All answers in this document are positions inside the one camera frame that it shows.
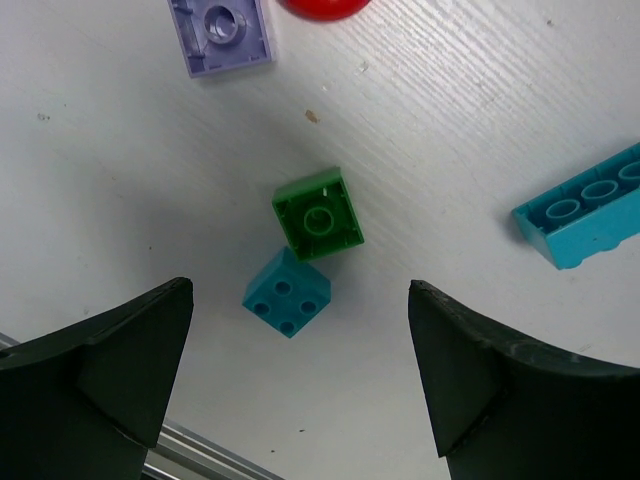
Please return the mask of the green square lego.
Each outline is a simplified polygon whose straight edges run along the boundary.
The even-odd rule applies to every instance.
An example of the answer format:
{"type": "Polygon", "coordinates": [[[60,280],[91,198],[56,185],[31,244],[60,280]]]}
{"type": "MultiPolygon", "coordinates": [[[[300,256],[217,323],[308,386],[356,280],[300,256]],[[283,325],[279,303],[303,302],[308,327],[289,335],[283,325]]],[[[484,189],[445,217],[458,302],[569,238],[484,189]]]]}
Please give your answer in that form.
{"type": "Polygon", "coordinates": [[[289,246],[300,262],[310,262],[364,243],[338,167],[276,189],[271,203],[289,246]]]}

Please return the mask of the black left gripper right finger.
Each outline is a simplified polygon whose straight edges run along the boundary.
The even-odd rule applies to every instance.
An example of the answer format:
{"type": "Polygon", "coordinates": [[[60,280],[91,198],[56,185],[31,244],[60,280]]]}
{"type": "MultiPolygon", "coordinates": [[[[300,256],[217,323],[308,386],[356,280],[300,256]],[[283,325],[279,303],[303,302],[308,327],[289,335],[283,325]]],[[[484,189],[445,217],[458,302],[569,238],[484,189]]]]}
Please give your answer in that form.
{"type": "Polygon", "coordinates": [[[408,320],[454,479],[635,479],[639,372],[549,345],[415,280],[408,320]]]}

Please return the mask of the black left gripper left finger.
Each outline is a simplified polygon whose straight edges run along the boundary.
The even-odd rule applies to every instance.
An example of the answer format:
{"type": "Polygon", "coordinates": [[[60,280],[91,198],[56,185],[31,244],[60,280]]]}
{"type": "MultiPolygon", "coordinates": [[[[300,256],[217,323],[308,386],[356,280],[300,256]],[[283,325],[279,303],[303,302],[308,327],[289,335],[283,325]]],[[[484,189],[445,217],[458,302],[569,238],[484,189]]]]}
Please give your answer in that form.
{"type": "Polygon", "coordinates": [[[193,307],[193,284],[178,277],[2,350],[2,478],[140,478],[193,307]]]}

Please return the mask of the purple square lego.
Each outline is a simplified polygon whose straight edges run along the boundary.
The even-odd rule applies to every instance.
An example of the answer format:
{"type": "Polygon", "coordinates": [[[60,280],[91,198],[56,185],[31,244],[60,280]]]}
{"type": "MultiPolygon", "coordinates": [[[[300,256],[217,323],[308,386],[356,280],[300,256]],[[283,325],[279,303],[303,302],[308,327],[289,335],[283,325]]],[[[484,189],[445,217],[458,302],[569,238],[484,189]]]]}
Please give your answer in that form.
{"type": "Polygon", "coordinates": [[[168,5],[191,78],[274,60],[260,1],[172,0],[168,5]]]}

